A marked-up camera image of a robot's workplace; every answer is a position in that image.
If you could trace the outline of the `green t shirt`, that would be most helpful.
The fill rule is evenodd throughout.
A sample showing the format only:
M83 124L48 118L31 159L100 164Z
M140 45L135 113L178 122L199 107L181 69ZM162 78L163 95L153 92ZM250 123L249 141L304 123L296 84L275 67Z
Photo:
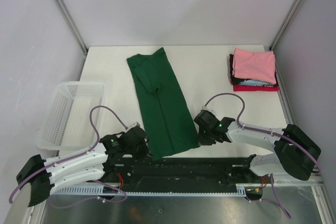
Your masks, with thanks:
M154 160L198 147L197 131L164 48L127 59Z

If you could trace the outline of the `red t shirt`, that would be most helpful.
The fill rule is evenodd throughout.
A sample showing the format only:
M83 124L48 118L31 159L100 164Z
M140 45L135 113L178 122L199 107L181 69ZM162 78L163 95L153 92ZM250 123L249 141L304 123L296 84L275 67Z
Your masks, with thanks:
M279 87L262 87L262 86L246 86L246 85L232 85L234 92L250 92L250 91L264 91L264 92L278 92Z

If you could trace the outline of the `black printed t shirt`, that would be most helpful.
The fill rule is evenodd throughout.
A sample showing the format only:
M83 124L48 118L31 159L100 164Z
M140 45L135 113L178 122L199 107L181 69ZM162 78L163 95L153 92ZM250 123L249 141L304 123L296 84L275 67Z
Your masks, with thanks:
M230 54L229 55L229 64L230 64L230 82L233 85L244 85L244 86L254 86L254 87L270 87L270 88L275 88L278 87L278 81L276 79L276 83L270 83L270 82L265 82L265 81L260 81L260 80L255 80L255 79L241 79L241 78L236 78L233 75L233 60L234 60L234 55Z

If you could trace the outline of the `pink t shirt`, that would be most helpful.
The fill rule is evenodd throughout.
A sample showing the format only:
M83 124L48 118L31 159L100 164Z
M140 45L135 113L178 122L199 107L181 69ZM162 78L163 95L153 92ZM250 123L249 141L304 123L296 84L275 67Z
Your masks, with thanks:
M233 75L275 84L275 55L272 51L251 52L236 48L233 57Z

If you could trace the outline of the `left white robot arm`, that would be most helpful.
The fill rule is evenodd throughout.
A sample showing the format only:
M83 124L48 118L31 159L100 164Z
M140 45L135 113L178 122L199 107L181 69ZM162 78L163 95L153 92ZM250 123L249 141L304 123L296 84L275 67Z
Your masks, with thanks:
M17 183L31 185L29 206L45 201L55 192L86 181L110 182L116 163L124 155L134 159L149 156L148 137L140 126L102 137L94 149L88 147L73 154L43 159L32 156L16 176Z

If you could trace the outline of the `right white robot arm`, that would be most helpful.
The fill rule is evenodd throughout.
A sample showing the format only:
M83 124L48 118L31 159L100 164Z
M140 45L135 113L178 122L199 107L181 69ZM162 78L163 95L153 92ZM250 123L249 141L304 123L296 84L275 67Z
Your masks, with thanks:
M321 148L294 124L288 124L284 129L260 128L228 117L219 120L208 110L201 110L194 122L199 127L197 141L200 145L228 142L270 151L267 155L249 156L242 169L243 179L249 183L267 174L283 173L307 181L321 154Z

